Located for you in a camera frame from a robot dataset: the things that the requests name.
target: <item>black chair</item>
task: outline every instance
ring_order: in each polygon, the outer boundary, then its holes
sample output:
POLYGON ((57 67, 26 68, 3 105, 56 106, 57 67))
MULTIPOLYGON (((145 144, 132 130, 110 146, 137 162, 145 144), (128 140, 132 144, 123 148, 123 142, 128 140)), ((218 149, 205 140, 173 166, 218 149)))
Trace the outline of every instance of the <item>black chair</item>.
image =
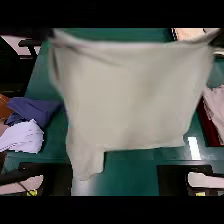
POLYGON ((28 47, 31 55, 18 55, 0 37, 0 93, 7 97, 24 96, 37 58, 34 46, 41 46, 39 40, 22 40, 20 47, 28 47))

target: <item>crumpled white cloth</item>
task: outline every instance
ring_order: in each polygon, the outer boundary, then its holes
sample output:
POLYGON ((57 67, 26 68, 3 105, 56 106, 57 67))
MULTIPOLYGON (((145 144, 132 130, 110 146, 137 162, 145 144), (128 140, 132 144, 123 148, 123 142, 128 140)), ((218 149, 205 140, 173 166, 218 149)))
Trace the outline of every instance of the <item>crumpled white cloth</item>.
POLYGON ((42 146, 43 134, 34 119, 15 124, 7 128, 0 137, 0 152, 14 150, 38 153, 42 146))
POLYGON ((209 119, 217 128, 219 137, 224 143, 224 85, 203 91, 204 103, 209 119))
POLYGON ((51 81, 69 117, 73 174, 102 172, 104 152, 184 145, 213 64, 206 34, 172 43, 82 40, 55 30, 51 81))

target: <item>white floor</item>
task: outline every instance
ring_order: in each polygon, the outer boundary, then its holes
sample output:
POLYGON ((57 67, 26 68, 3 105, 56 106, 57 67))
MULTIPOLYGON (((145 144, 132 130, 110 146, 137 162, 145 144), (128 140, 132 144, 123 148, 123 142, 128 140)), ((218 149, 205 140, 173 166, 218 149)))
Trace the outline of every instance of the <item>white floor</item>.
MULTIPOLYGON (((13 36, 1 36, 10 46, 17 52, 19 55, 30 55, 30 52, 27 47, 19 47, 18 43, 21 40, 25 40, 27 38, 21 37, 13 37, 13 36)), ((34 47, 36 53, 38 54, 40 51, 40 47, 34 47)))

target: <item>navy blue cloth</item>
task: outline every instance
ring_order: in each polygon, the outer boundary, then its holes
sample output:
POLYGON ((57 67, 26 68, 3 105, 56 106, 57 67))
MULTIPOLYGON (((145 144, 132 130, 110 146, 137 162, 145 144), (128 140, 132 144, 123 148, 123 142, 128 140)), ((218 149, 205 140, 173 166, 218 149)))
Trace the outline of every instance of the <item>navy blue cloth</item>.
POLYGON ((8 108, 26 120, 34 119, 40 127, 45 127, 53 113, 62 105, 58 101, 31 100, 25 97, 11 98, 8 108))
POLYGON ((21 115, 19 115, 16 112, 13 112, 12 114, 10 114, 10 116, 8 117, 8 119, 4 122, 4 124, 8 125, 9 127, 13 126, 14 124, 18 124, 20 122, 24 122, 27 121, 24 117, 22 117, 21 115))

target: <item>green table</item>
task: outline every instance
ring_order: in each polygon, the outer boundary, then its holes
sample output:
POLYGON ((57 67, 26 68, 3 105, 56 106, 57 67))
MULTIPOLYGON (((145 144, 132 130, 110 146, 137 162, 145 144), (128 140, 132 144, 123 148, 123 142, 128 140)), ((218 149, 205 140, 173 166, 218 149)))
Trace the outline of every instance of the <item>green table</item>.
MULTIPOLYGON (((75 28, 65 29, 78 37, 108 41, 172 41, 167 28, 75 28)), ((26 97, 62 100, 48 80, 47 52, 43 43, 26 97)), ((211 72, 211 87, 224 83, 224 60, 216 60, 211 72)), ((63 111, 57 113, 45 130, 45 144, 37 155, 9 152, 4 168, 16 169, 20 162, 69 162, 65 151, 67 119, 63 111)), ((158 164, 211 164, 214 172, 224 173, 224 147, 206 147, 198 114, 195 113, 189 131, 184 136, 186 145, 178 148, 118 151, 105 154, 105 167, 88 181, 73 180, 73 195, 158 195, 156 166, 158 164), (192 161, 188 137, 195 137, 201 161, 192 161)))

